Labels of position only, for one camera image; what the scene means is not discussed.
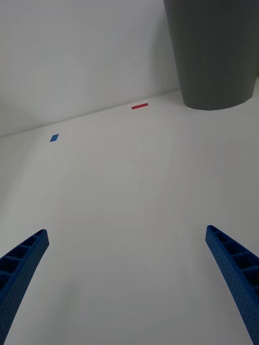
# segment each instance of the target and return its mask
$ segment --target perforated blue plastic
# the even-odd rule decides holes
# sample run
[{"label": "perforated blue plastic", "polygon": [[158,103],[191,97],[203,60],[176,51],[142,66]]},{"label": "perforated blue plastic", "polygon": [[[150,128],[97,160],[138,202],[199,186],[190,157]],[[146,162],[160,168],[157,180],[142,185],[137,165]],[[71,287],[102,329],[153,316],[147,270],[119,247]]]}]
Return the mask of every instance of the perforated blue plastic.
[{"label": "perforated blue plastic", "polygon": [[0,345],[48,245],[47,231],[40,230],[0,259]]},{"label": "perforated blue plastic", "polygon": [[212,225],[206,242],[223,274],[254,345],[259,345],[259,258]]}]

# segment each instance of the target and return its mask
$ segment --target red tape marker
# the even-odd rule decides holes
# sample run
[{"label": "red tape marker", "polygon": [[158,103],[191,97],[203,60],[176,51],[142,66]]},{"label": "red tape marker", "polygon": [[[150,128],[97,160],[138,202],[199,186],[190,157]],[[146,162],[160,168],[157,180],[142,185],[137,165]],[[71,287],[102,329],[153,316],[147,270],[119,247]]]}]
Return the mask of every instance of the red tape marker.
[{"label": "red tape marker", "polygon": [[134,109],[138,109],[138,108],[142,108],[142,107],[146,107],[146,106],[148,106],[148,103],[139,104],[138,106],[134,106],[131,108],[132,108],[132,110],[134,110]]}]

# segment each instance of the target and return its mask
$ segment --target gray trash can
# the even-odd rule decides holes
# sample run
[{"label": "gray trash can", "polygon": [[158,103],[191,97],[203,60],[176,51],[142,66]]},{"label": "gray trash can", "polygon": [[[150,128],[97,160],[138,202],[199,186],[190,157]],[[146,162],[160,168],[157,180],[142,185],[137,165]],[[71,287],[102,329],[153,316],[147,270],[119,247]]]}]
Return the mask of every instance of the gray trash can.
[{"label": "gray trash can", "polygon": [[184,103],[236,106],[253,94],[259,0],[164,0]]}]

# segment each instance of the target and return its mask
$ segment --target white floor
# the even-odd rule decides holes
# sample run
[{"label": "white floor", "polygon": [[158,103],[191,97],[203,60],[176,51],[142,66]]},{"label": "white floor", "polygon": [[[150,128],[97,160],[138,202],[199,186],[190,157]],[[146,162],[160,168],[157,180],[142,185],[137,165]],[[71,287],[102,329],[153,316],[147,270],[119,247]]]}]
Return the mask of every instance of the white floor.
[{"label": "white floor", "polygon": [[259,85],[148,103],[0,140],[0,255],[50,239],[6,345],[251,345],[205,233],[259,255]]}]

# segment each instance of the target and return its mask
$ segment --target white surface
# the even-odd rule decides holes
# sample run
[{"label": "white surface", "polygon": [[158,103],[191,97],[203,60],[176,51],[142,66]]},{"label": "white surface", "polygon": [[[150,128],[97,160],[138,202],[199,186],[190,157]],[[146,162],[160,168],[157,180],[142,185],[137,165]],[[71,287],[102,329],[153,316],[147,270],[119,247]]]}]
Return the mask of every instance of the white surface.
[{"label": "white surface", "polygon": [[0,136],[178,88],[163,0],[0,2]]},{"label": "white surface", "polygon": [[0,140],[0,256],[50,239],[5,345],[251,345],[205,233],[259,255],[258,86],[148,102]]}]

